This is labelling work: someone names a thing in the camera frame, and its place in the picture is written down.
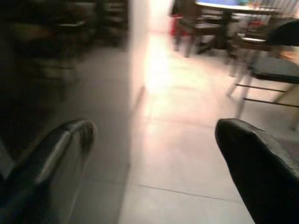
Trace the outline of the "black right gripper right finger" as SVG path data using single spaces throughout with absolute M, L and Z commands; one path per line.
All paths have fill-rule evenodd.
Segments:
M 256 224 L 299 222 L 299 142 L 239 119 L 220 119 L 218 148 Z

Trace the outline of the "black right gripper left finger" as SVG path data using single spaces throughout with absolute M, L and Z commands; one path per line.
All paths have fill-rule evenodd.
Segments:
M 49 132 L 18 163 L 1 146 L 1 223 L 67 223 L 96 133 L 91 120 L 66 122 Z

